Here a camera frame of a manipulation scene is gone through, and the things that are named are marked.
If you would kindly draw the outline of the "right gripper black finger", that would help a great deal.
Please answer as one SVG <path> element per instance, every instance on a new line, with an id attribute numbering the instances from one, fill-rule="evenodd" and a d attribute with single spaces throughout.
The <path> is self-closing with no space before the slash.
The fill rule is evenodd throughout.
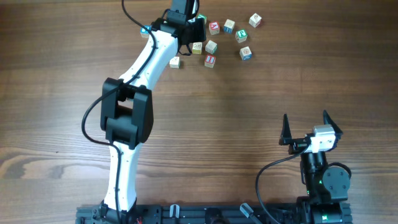
<path id="1" fill-rule="evenodd" d="M 283 123 L 282 123 L 282 131 L 280 135 L 281 140 L 290 140 L 292 139 L 292 134 L 290 131 L 290 124 L 287 114 L 284 114 Z"/>
<path id="2" fill-rule="evenodd" d="M 343 135 L 342 130 L 338 127 L 338 125 L 331 119 L 327 110 L 323 111 L 323 122 L 324 124 L 330 124 L 335 132 L 336 137 L 341 137 Z"/>

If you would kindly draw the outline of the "yellow letter wooden block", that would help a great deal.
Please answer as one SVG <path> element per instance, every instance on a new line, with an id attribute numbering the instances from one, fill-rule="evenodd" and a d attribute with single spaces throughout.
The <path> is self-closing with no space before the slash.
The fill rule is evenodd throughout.
<path id="1" fill-rule="evenodd" d="M 192 53 L 200 55 L 202 52 L 203 43 L 202 42 L 194 42 L 192 45 Z"/>

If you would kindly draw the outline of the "plain cream wooden block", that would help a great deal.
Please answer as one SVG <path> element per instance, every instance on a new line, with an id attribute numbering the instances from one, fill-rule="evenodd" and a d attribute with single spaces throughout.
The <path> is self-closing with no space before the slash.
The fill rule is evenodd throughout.
<path id="1" fill-rule="evenodd" d="M 180 57 L 173 57 L 169 62 L 170 68 L 180 68 Z"/>

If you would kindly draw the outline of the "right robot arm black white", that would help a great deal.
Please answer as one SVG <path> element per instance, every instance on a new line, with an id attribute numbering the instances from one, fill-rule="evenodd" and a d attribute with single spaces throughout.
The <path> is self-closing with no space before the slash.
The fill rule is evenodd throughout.
<path id="1" fill-rule="evenodd" d="M 346 203 L 352 172 L 339 162 L 327 162 L 326 153 L 337 147 L 342 130 L 323 112 L 323 124 L 314 126 L 303 138 L 294 139 L 287 115 L 284 115 L 279 144 L 288 145 L 289 154 L 299 155 L 300 175 L 307 196 L 296 202 L 298 223 L 347 224 L 353 222 L 350 205 Z"/>

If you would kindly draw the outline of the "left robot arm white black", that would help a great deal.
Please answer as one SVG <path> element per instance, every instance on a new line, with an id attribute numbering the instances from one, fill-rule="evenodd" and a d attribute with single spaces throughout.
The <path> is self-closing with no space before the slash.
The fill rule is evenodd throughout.
<path id="1" fill-rule="evenodd" d="M 137 163 L 154 123 L 152 90 L 182 44 L 206 39 L 203 20 L 198 24 L 157 19 L 131 68 L 103 83 L 100 127 L 111 155 L 108 191 L 99 206 L 105 223 L 135 222 Z"/>

